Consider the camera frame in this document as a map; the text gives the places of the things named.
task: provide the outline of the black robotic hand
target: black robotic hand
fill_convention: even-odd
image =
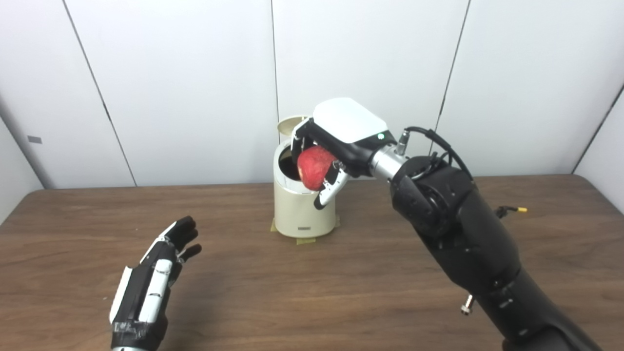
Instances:
[[[195,244],[195,221],[184,217],[165,229],[154,240],[139,265],[126,267],[110,308],[114,351],[155,351],[165,337],[165,309],[170,288],[182,265],[202,250]]]

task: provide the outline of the red apple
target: red apple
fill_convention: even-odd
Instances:
[[[310,190],[320,190],[323,185],[325,173],[336,158],[320,146],[305,149],[297,160],[299,176],[303,186]]]

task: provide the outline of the silver metal cylinder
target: silver metal cylinder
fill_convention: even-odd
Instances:
[[[396,172],[407,161],[406,156],[399,156],[394,151],[396,146],[384,146],[373,155],[371,173],[380,180],[392,180]]]

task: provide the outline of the open lid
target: open lid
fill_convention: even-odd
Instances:
[[[277,123],[277,130],[285,136],[290,136],[293,133],[293,129],[308,116],[292,116],[284,119],[280,123]]]

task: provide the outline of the black finger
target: black finger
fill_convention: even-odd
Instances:
[[[193,218],[186,216],[176,221],[175,225],[165,235],[169,238],[169,241],[174,244],[175,248],[180,251],[184,248],[184,245],[190,241],[187,239],[189,233],[196,231],[195,225],[196,223]]]
[[[188,261],[191,257],[199,254],[202,251],[202,246],[200,244],[195,244],[188,249],[184,250],[178,258],[183,260],[184,262]]]
[[[189,242],[195,239],[197,235],[199,235],[197,229],[193,229],[190,232],[185,232],[177,235],[175,238],[170,239],[170,241],[173,246],[175,246],[175,249],[180,252]]]

